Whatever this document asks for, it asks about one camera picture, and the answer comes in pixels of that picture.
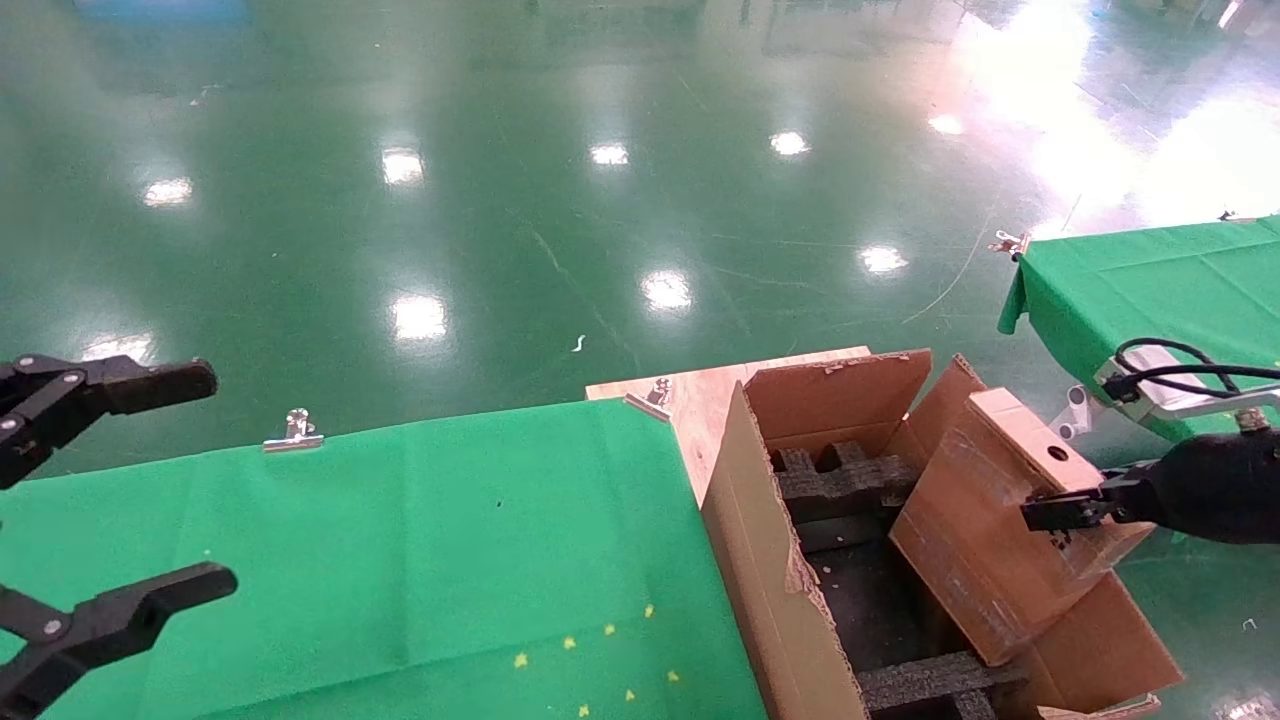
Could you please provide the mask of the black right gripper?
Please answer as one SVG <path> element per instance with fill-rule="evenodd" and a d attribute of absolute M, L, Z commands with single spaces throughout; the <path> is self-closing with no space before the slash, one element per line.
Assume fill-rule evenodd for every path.
<path fill-rule="evenodd" d="M 1155 523 L 1222 544 L 1279 543 L 1279 434 L 1204 434 L 1174 446 L 1146 469 L 1157 505 Z M 1029 530 L 1065 533 L 1107 519 L 1148 519 L 1151 488 L 1111 478 L 1089 489 L 1032 496 L 1020 506 Z"/>

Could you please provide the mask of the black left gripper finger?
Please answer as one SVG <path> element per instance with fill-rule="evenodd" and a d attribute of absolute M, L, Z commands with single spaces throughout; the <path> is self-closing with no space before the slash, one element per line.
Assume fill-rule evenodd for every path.
<path fill-rule="evenodd" d="M 174 615 L 238 588 L 237 575 L 218 562 L 106 591 L 69 612 L 3 587 L 3 633 L 24 642 L 3 664 L 3 717 L 40 717 L 91 671 L 148 652 Z"/>
<path fill-rule="evenodd" d="M 10 489 L 106 415 L 209 398 L 211 364 L 145 366 L 127 355 L 67 361 L 23 355 L 1 366 L 1 488 Z"/>

